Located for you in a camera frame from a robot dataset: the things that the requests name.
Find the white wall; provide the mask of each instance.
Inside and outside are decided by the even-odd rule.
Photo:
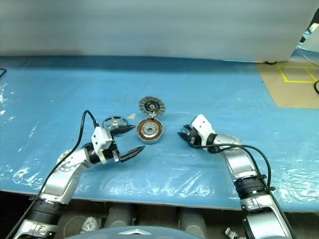
[[[281,61],[319,0],[0,0],[1,55]]]

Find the pulley wheel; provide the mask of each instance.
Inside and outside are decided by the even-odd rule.
[[[115,128],[118,128],[119,126],[127,125],[127,119],[122,116],[110,116],[106,118],[102,123],[103,128],[108,128],[109,130],[113,130]]]

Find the floor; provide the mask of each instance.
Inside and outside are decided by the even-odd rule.
[[[29,204],[28,197],[0,193],[0,238],[8,233],[8,228],[18,220],[23,210]],[[80,200],[73,200],[67,211],[59,222],[59,231],[55,239],[75,235],[80,232],[82,223],[88,216],[106,218],[111,203],[96,203]],[[176,213],[177,207],[134,205],[136,224],[141,226],[163,226],[178,228]],[[209,239],[226,239],[224,231],[227,227],[235,230],[240,236],[244,236],[241,227],[242,211],[223,211],[223,210],[202,210],[207,226],[207,236]],[[313,213],[287,213],[297,238],[315,239],[319,235],[319,216]]]

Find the cardboard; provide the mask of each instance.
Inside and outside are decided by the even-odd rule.
[[[306,59],[256,65],[276,106],[319,109],[319,95],[314,90],[319,67]]]

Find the black cable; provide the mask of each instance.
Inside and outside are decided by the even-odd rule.
[[[277,61],[264,61],[267,65],[275,65]]]
[[[229,146],[228,148],[225,149],[221,149],[218,152],[230,149],[230,148],[241,148],[242,150],[244,150],[252,159],[253,163],[255,164],[255,168],[257,169],[257,172],[260,174],[260,171],[257,167],[257,163],[254,159],[254,157],[252,156],[252,154],[246,149],[246,148],[251,148],[255,151],[257,151],[258,153],[260,153],[260,155],[264,158],[266,165],[267,165],[267,170],[268,170],[268,179],[267,179],[267,186],[270,188],[270,184],[271,184],[271,167],[268,161],[268,158],[265,156],[265,154],[258,148],[251,146],[251,145],[245,145],[245,144],[233,144],[233,143],[220,143],[220,144],[210,144],[210,145],[205,145],[205,146],[196,146],[192,143],[189,142],[189,145],[193,148],[212,148],[212,147],[222,147],[222,146]]]
[[[193,148],[211,148],[211,147],[228,146],[227,148],[223,148],[223,149],[218,150],[216,153],[220,153],[220,152],[222,152],[222,151],[225,151],[225,150],[228,150],[228,149],[231,149],[231,148],[235,148],[235,147],[241,148],[242,150],[244,150],[244,151],[249,155],[249,157],[251,157],[251,160],[253,161],[254,166],[255,166],[255,168],[256,168],[256,171],[257,171],[257,173],[258,173],[259,175],[261,175],[261,173],[260,173],[260,170],[259,170],[259,168],[258,168],[258,165],[257,165],[257,163],[256,163],[256,161],[255,161],[253,155],[251,154],[251,152],[250,152],[249,150],[247,150],[246,148],[251,148],[251,149],[257,151],[258,153],[260,153],[261,156],[264,158],[264,160],[265,160],[265,162],[266,162],[266,164],[267,164],[267,169],[268,169],[268,181],[267,181],[267,184],[265,183],[264,180],[262,180],[262,182],[264,183],[267,192],[269,193],[269,195],[270,195],[270,196],[272,197],[272,199],[274,200],[274,202],[275,202],[275,204],[276,204],[276,206],[277,206],[277,208],[278,208],[278,210],[279,210],[280,215],[283,217],[283,219],[284,219],[284,221],[285,221],[285,223],[286,223],[286,225],[287,225],[287,227],[288,227],[288,229],[289,229],[289,231],[290,231],[290,233],[291,233],[291,235],[292,235],[292,238],[293,238],[293,239],[296,238],[296,236],[295,236],[295,234],[294,234],[294,231],[293,231],[293,228],[292,228],[292,226],[290,225],[290,223],[289,223],[289,221],[288,221],[288,219],[287,219],[287,217],[286,217],[284,211],[281,209],[281,207],[280,207],[280,205],[279,205],[277,199],[275,198],[275,196],[274,196],[273,193],[271,192],[271,189],[270,189],[270,183],[271,183],[271,167],[270,167],[270,164],[269,164],[269,161],[268,161],[267,157],[265,156],[265,154],[264,154],[260,149],[254,147],[254,146],[251,146],[251,145],[245,145],[245,144],[243,144],[243,145],[238,145],[238,144],[231,144],[231,143],[211,144],[211,145],[205,145],[205,146],[196,146],[196,145],[192,144],[191,142],[188,142],[188,144],[189,144],[191,147],[193,147]]]
[[[317,88],[318,82],[319,82],[319,81],[316,81],[315,84],[314,84],[314,89],[315,89],[315,91],[317,92],[317,94],[319,94],[319,88]]]
[[[64,160],[69,157],[76,149],[77,147],[80,145],[81,139],[82,139],[82,135],[83,135],[83,129],[84,129],[84,122],[85,122],[85,115],[89,114],[89,116],[91,117],[92,121],[93,121],[93,125],[94,127],[99,126],[98,122],[95,120],[94,116],[92,115],[92,113],[88,110],[84,111],[82,114],[82,119],[81,119],[81,126],[80,126],[80,132],[79,132],[79,137],[78,140],[75,144],[75,146],[73,147],[73,149],[66,154],[60,162],[58,162],[53,169],[51,170],[51,172],[48,174],[48,176],[46,177],[46,179],[44,180],[38,194],[35,196],[35,198],[33,199],[32,203],[30,204],[30,206],[25,210],[25,212],[23,213],[23,215],[21,216],[21,218],[19,219],[19,221],[14,225],[14,227],[11,229],[11,231],[9,232],[9,234],[5,237],[5,239],[10,239],[13,235],[13,233],[16,232],[16,230],[18,229],[18,227],[20,226],[20,224],[22,223],[22,221],[25,219],[25,217],[27,216],[27,214],[29,213],[29,211],[31,210],[32,206],[34,205],[34,203],[39,199],[45,184],[47,183],[48,179],[50,178],[50,176],[54,173],[54,171],[64,162]]]
[[[0,68],[0,70],[2,71],[0,74],[0,78],[6,73],[6,69],[5,68]]]

